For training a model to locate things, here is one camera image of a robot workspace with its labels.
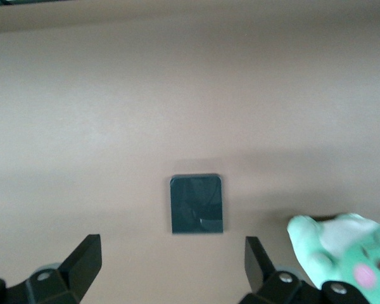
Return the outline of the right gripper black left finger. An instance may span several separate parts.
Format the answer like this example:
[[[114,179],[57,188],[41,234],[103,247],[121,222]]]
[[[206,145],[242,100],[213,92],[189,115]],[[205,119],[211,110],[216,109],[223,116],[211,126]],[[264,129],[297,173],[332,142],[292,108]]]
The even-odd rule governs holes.
[[[63,262],[40,267],[17,285],[0,278],[0,303],[80,303],[101,266],[101,236],[90,234]]]

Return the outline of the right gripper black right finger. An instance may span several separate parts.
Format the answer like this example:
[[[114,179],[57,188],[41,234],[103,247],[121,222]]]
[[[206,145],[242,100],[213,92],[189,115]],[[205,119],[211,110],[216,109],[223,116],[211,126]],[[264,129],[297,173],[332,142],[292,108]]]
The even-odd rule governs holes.
[[[244,269],[251,293],[240,304],[366,304],[365,296],[346,282],[327,281],[317,289],[295,274],[276,270],[257,237],[247,236]]]

